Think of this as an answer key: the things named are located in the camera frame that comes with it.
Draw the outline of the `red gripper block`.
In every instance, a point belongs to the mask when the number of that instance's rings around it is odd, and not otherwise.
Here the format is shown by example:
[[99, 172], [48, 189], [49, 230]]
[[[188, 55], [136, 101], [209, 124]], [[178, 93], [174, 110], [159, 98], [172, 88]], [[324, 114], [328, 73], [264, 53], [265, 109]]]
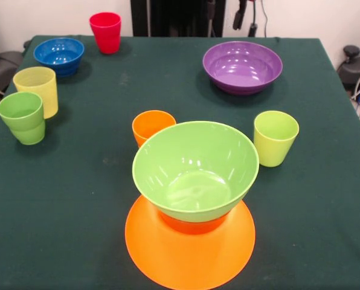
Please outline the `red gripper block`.
[[[216, 0], [207, 1], [207, 17], [214, 18], [216, 11]], [[243, 23], [243, 18], [246, 11], [246, 0], [239, 0], [239, 9], [236, 11], [233, 21], [233, 29], [240, 30]]]

